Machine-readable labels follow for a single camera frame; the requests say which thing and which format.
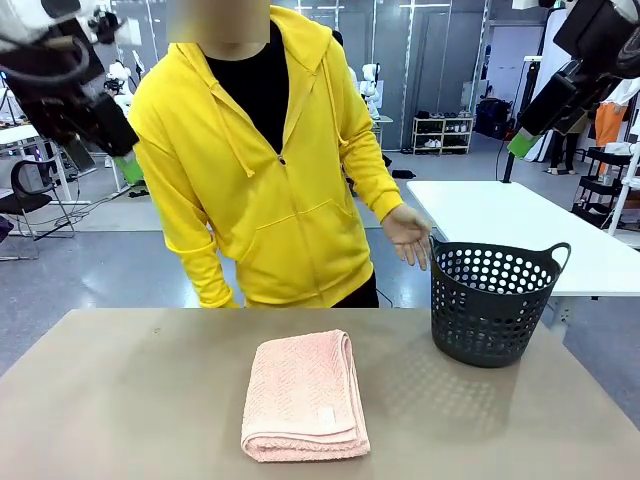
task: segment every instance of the pink towel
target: pink towel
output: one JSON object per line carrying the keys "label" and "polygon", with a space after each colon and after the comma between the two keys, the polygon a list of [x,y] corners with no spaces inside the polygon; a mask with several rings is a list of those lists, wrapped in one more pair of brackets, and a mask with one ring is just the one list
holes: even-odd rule
{"label": "pink towel", "polygon": [[334,460],[369,452],[346,333],[314,333],[258,347],[242,449],[259,462]]}

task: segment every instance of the black shirt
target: black shirt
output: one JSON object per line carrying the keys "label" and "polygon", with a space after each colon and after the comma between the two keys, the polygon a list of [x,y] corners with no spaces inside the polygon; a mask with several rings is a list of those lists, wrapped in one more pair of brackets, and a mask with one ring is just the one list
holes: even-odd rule
{"label": "black shirt", "polygon": [[289,73],[282,34],[276,24],[271,22],[271,43],[254,57],[239,61],[207,57],[207,62],[222,88],[249,115],[276,153],[281,153]]}

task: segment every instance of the hoodie pocket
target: hoodie pocket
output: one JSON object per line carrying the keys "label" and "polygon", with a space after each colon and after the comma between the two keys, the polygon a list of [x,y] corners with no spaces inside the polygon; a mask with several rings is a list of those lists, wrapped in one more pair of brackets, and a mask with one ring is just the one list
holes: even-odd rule
{"label": "hoodie pocket", "polygon": [[255,231],[237,263],[237,279],[255,303],[291,303],[317,294],[311,259],[295,216]]}
{"label": "hoodie pocket", "polygon": [[337,285],[370,261],[357,211],[351,214],[329,200],[300,218],[322,290]]}

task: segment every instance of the chair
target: chair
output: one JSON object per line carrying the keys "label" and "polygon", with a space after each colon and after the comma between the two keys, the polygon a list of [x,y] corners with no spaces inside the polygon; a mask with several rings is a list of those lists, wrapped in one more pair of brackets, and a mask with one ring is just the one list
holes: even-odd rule
{"label": "chair", "polygon": [[[73,223],[71,222],[66,209],[60,202],[60,198],[58,198],[58,194],[55,191],[55,183],[49,175],[49,169],[51,165],[55,165],[55,159],[47,160],[44,162],[21,160],[12,168],[11,188],[13,190],[13,193],[4,198],[0,198],[0,214],[15,215],[24,218],[24,223],[26,223],[27,228],[29,229],[28,236],[31,237],[36,247],[36,255],[29,257],[3,257],[0,258],[0,260],[36,260],[40,256],[40,249],[38,248],[36,242],[42,240],[43,238],[52,236],[53,233],[64,227],[71,227],[71,235],[65,236],[64,238],[72,238],[73,236],[75,236]],[[32,188],[31,186],[29,186],[29,184],[31,183],[27,182],[27,179],[29,178],[41,180],[42,188]],[[56,222],[54,224],[55,228],[39,235],[38,232],[34,231],[31,227],[27,214],[35,212],[36,210],[41,209],[42,207],[48,205],[53,201],[53,198],[51,198],[49,195],[46,195],[46,193],[48,192],[53,193],[53,196],[58,202],[58,205],[60,205],[60,208],[62,209],[62,213],[64,215],[60,218],[60,220],[64,218],[65,221],[62,223]],[[22,222],[18,221],[18,229],[20,230],[20,234],[22,236],[27,236],[22,232],[22,228],[20,228],[21,223]]]}

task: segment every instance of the neck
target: neck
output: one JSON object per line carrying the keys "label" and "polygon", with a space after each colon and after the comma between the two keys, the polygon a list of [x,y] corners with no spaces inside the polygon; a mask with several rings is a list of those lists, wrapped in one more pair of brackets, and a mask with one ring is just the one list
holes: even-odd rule
{"label": "neck", "polygon": [[237,62],[256,56],[262,51],[265,43],[200,43],[202,53],[215,60]]}

